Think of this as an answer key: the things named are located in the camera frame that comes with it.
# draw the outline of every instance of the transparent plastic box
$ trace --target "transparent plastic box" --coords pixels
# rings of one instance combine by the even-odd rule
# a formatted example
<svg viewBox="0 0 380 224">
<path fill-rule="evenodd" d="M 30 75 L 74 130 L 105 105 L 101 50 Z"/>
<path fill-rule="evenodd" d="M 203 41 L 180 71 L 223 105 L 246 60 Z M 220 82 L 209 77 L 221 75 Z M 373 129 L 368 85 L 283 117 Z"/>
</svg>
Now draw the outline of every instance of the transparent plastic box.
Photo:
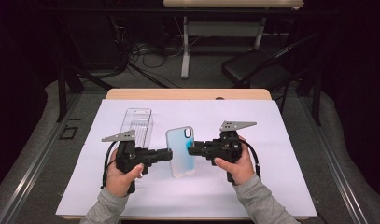
<svg viewBox="0 0 380 224">
<path fill-rule="evenodd" d="M 134 130 L 135 147 L 148 148 L 152 134 L 152 110 L 148 108 L 129 108 L 126 110 L 120 132 Z"/>
</svg>

